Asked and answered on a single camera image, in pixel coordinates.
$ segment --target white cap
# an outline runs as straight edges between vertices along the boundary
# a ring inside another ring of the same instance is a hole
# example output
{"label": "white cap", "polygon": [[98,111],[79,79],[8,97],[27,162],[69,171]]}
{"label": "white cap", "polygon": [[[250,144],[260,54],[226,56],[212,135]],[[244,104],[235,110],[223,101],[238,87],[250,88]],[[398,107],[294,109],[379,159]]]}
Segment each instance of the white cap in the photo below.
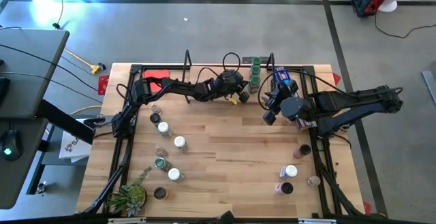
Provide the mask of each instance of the white cap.
{"label": "white cap", "polygon": [[286,166],[285,172],[288,176],[294,177],[297,175],[297,167],[293,166],[293,165],[288,165]]}
{"label": "white cap", "polygon": [[160,132],[167,132],[169,128],[170,126],[168,125],[167,122],[160,122],[159,125],[157,126],[157,129]]}
{"label": "white cap", "polygon": [[186,144],[185,138],[183,136],[177,136],[174,139],[174,145],[176,145],[177,147],[182,147]]}
{"label": "white cap", "polygon": [[170,178],[170,180],[177,180],[180,177],[180,171],[176,168],[172,168],[168,172],[168,177]]}

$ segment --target concrete floor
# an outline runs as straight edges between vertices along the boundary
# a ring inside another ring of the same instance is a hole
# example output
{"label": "concrete floor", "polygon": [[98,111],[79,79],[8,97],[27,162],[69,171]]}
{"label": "concrete floor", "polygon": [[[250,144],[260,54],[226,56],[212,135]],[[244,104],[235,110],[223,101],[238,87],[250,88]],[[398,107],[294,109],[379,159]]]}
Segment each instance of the concrete floor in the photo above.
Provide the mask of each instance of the concrete floor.
{"label": "concrete floor", "polygon": [[[363,119],[388,214],[433,223],[436,145],[431,131],[436,107],[420,72],[436,72],[436,28],[394,39],[375,29],[373,17],[357,18],[350,6],[331,8],[353,88],[404,87],[405,104],[398,114]],[[11,0],[0,14],[0,24],[51,29],[60,11],[60,3],[52,0]],[[377,21],[387,32],[402,35],[412,27],[434,24],[435,18],[436,6],[402,6],[379,14]],[[341,73],[323,5],[66,3],[61,25],[71,33],[68,49],[109,68],[116,62],[182,62],[189,49],[197,63],[218,63],[229,51],[241,56],[273,52],[279,63],[331,64]],[[60,64],[97,86],[97,78],[63,59]],[[54,80],[102,99],[60,69]],[[45,98],[65,112],[95,105],[56,84],[49,86]],[[349,136],[362,196],[373,203],[354,129]],[[73,213],[83,172],[46,168],[43,180],[55,187],[44,196],[22,193],[14,208],[0,210],[0,220]]]}

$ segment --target succulent plant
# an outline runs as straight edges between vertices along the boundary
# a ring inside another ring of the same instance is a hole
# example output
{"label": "succulent plant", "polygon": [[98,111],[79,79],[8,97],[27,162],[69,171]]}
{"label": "succulent plant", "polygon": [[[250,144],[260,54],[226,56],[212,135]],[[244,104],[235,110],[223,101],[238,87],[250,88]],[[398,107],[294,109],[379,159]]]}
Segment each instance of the succulent plant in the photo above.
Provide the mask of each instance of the succulent plant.
{"label": "succulent plant", "polygon": [[146,201],[146,192],[141,184],[150,171],[151,167],[147,167],[137,179],[111,194],[107,205],[114,207],[114,212],[125,210],[128,217],[138,214],[142,203]]}

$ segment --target black lid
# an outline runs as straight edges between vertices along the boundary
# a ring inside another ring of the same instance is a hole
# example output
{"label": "black lid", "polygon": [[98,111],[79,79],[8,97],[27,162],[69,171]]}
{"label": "black lid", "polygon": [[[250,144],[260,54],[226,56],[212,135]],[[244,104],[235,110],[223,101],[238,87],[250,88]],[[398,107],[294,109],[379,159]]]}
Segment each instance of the black lid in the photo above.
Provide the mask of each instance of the black lid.
{"label": "black lid", "polygon": [[155,189],[154,196],[157,199],[163,199],[166,196],[166,190],[163,187],[158,187]]}
{"label": "black lid", "polygon": [[157,113],[152,113],[150,115],[150,121],[153,123],[158,123],[161,120],[161,117]]}
{"label": "black lid", "polygon": [[303,144],[300,146],[300,152],[304,155],[311,153],[311,147],[308,144]]}
{"label": "black lid", "polygon": [[294,190],[294,187],[289,182],[284,182],[281,185],[281,192],[284,194],[291,194],[293,190]]}

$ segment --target wooden table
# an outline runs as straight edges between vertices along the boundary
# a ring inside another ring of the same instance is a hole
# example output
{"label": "wooden table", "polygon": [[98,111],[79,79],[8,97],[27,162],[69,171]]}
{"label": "wooden table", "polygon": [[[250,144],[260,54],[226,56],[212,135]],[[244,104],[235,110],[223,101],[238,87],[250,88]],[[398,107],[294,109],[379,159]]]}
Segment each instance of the wooden table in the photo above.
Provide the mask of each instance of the wooden table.
{"label": "wooden table", "polygon": [[[115,86],[127,84],[130,65],[113,64],[102,114],[113,115],[122,109],[123,99],[116,93]],[[314,67],[319,77],[334,83],[330,65]],[[171,78],[181,78],[181,74],[182,71],[170,71]],[[292,77],[300,82],[298,75]],[[322,82],[317,85],[320,91],[331,90]],[[266,125],[262,120],[264,111],[257,102],[235,106],[228,101],[193,101],[189,105],[182,95],[167,94],[156,104],[162,109],[162,119],[168,121],[174,130],[173,139],[177,135],[184,136],[189,150],[180,153],[173,140],[160,136],[149,121],[150,106],[142,106],[128,182],[147,166],[154,165],[156,146],[169,152],[168,161],[179,168],[186,179],[176,184],[165,172],[153,166],[143,182],[149,200],[140,216],[218,217],[227,210],[241,218],[311,217],[314,212],[322,215],[317,187],[307,185],[307,178],[315,175],[312,154],[303,159],[292,156],[294,149],[301,144],[310,145],[307,131],[297,132],[295,126],[286,125],[280,116],[273,126]],[[109,127],[104,127],[97,133],[109,130]],[[340,138],[332,138],[330,143],[337,182],[355,207],[364,212],[351,150]],[[114,145],[115,139],[110,135],[94,141],[77,211],[89,206],[106,184]],[[279,196],[275,193],[275,187],[283,182],[279,179],[279,170],[288,164],[298,168],[297,177],[289,180],[294,185],[294,192]],[[153,190],[157,187],[168,189],[170,197],[164,201],[156,200]],[[334,210],[329,187],[326,187],[326,193],[330,209]]]}

